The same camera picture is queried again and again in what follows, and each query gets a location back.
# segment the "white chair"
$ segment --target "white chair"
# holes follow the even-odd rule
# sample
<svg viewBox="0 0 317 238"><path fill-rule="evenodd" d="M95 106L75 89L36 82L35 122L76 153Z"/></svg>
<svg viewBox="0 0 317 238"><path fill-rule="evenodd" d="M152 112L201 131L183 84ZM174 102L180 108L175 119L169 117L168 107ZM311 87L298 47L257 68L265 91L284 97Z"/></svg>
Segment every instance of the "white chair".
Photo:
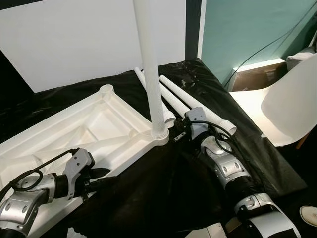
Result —
<svg viewBox="0 0 317 238"><path fill-rule="evenodd" d="M267 88L230 94L274 146L298 141L317 124L317 54Z"/></svg>

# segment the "white pipe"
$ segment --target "white pipe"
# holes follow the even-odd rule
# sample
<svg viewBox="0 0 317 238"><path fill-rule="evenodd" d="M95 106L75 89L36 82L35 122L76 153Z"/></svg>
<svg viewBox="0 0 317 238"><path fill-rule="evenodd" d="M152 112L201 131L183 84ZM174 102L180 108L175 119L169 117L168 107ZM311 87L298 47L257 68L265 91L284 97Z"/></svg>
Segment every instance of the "white pipe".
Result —
<svg viewBox="0 0 317 238"><path fill-rule="evenodd" d="M148 0L133 0L133 5L143 68L145 70L146 91L152 122L152 137L155 139L163 139L167 137L168 130L164 124L162 98L159 93L159 72L154 50L153 34L151 32L152 25L149 2Z"/></svg>
<svg viewBox="0 0 317 238"><path fill-rule="evenodd" d="M139 70L139 68L135 68L134 71L136 72L138 78L142 83L142 80L144 79L143 73ZM177 111L177 113L184 118L185 113L188 112L190 109L185 104L183 104L182 101L180 101L174 94L172 94L167 88L165 88L161 83L159 84L159 88L162 96Z"/></svg>
<svg viewBox="0 0 317 238"><path fill-rule="evenodd" d="M139 68L135 68L134 72L138 76L142 86L146 90L146 85L145 85L145 78L144 74L140 71ZM162 107L163 107L163 116L164 116L164 122L167 128L172 128L174 126L174 121L176 120L175 115L167 108L167 106L162 102Z"/></svg>
<svg viewBox="0 0 317 238"><path fill-rule="evenodd" d="M161 75L159 79L191 108L202 107L209 122L221 126L225 130L227 130L231 135L233 135L236 132L237 127L234 124L232 124L228 120L224 120L221 117L219 117L217 114L212 112L209 108L207 108L201 102L196 100L194 97L190 96L188 93L186 93L183 89L181 89L175 83L166 78L164 75Z"/></svg>

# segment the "black cable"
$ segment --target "black cable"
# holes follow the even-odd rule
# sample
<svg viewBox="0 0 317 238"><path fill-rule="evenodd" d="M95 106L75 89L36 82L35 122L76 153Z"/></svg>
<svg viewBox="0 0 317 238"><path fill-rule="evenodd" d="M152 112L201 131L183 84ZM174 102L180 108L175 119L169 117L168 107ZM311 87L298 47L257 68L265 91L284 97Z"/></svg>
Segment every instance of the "black cable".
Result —
<svg viewBox="0 0 317 238"><path fill-rule="evenodd" d="M6 195L6 193L11 189L13 188L15 191L20 191L20 192L24 192L24 191L28 191L32 188L34 188L35 186L37 186L42 178L43 178L43 173L42 171L40 171L41 168L45 167L46 165L54 162L55 160L63 157L64 155L68 154L68 153L71 153L72 155L74 155L77 151L78 151L79 148L77 149L69 149L63 153L61 153L60 155L57 155L56 157L52 158L51 160L45 162L44 164L36 167L35 169L32 169L32 170L28 170L22 174L20 174L18 177L16 177L14 180L12 180L11 182L9 182L9 184L7 186L5 186L1 191L0 191L0 202L3 200L4 196ZM29 187L26 187L26 188L18 188L16 185L25 177L31 175L32 173L38 173L40 176L39 178L36 180L35 183L33 183L31 186Z"/></svg>
<svg viewBox="0 0 317 238"><path fill-rule="evenodd" d="M266 46L262 47L261 49L259 49L257 52L255 52L253 55L251 55L250 57L248 57L245 61L243 61L242 64L240 64L240 66L234 71L234 73L230 76L230 78L227 80L227 82L223 85L223 87L226 87L228 85L228 83L230 82L230 79L235 75L235 73L239 70L239 68L244 65L245 62L247 62L249 59L251 59L253 56L255 56L257 53L259 53L260 51L264 50L266 47L269 47L270 45L272 45L273 43L275 43L276 41L278 41L279 39L283 38L284 36L286 36L287 34L290 35L292 33L292 31L299 25L299 23L301 23L301 21L307 16L307 14L310 12L310 10L316 5L317 1L315 1L315 3L309 8L309 10L305 13L305 15L296 23L295 26L293 26L290 30L288 30L284 35L278 37L276 40L272 41L271 43L267 44Z"/></svg>
<svg viewBox="0 0 317 238"><path fill-rule="evenodd" d="M240 146L238 145L237 140L236 140L227 130L225 130L225 129L222 128L221 126L219 126L219 125L217 125L217 124L214 124L214 123L212 123L212 122L209 122L209 121L204 121L204 120L188 121L187 123L188 123L188 124L203 123L203 124L207 124L207 125L209 125L209 126L213 126L213 127L215 127L215 128L218 128L218 129L222 130L224 133L219 132L219 131L216 130L216 133L214 133L214 135L213 135L213 136L215 137L215 141L216 141L217 145L218 145L222 150L224 150L225 152L227 152L227 153L229 153L229 154L233 154L233 151L227 150L227 149L224 148L224 147L220 144L220 142L219 142L219 140L227 139L228 141L232 142L232 144L235 146L235 148L236 148L236 149L238 150L238 152L240 153L241 157L242 157L245 161L250 162L250 160L247 159L247 156L242 152ZM263 180L262 180L262 177L259 175L259 173L258 173L257 170L255 170L255 172L256 172L256 174L258 175L258 177L259 177L259 179L260 179L260 181L261 181L262 187L263 187L263 189L264 189L264 191L265 191L266 189L265 189L265 186L264 186L264 182L263 182Z"/></svg>

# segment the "table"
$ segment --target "table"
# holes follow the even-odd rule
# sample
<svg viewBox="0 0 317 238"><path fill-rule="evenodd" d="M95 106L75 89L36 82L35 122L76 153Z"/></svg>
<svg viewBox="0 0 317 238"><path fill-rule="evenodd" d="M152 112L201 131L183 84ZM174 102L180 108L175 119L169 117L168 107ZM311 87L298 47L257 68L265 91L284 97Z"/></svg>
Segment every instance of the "table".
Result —
<svg viewBox="0 0 317 238"><path fill-rule="evenodd" d="M235 137L247 156L242 163L272 198L306 187L277 149L261 138L261 131L200 59L162 65L159 72L237 126ZM150 120L145 90L134 71L128 71L34 94L0 115L1 140L88 97L105 84L112 84L118 96ZM167 145L153 148L120 174L115 184L95 194L43 237L62 237L67 226L89 237L184 237L186 231L226 222L233 214L220 184L198 159L197 151L183 143L172 143L177 135L172 128Z"/></svg>

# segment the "black plastic sheet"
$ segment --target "black plastic sheet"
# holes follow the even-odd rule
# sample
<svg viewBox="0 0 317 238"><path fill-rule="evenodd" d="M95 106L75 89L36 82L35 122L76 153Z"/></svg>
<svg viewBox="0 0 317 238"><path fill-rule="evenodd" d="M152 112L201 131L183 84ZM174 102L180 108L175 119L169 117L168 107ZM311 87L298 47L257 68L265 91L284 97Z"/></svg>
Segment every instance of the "black plastic sheet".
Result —
<svg viewBox="0 0 317 238"><path fill-rule="evenodd" d="M272 197L306 187L276 148L199 59L159 66L165 75L220 117L237 126L243 164ZM1 141L22 132L112 84L118 96L150 120L147 96L134 71L33 95L0 114ZM155 147L118 176L115 184L58 223L43 237L66 236L67 227L88 237L184 237L187 231L231 218L232 209L214 174L188 143Z"/></svg>

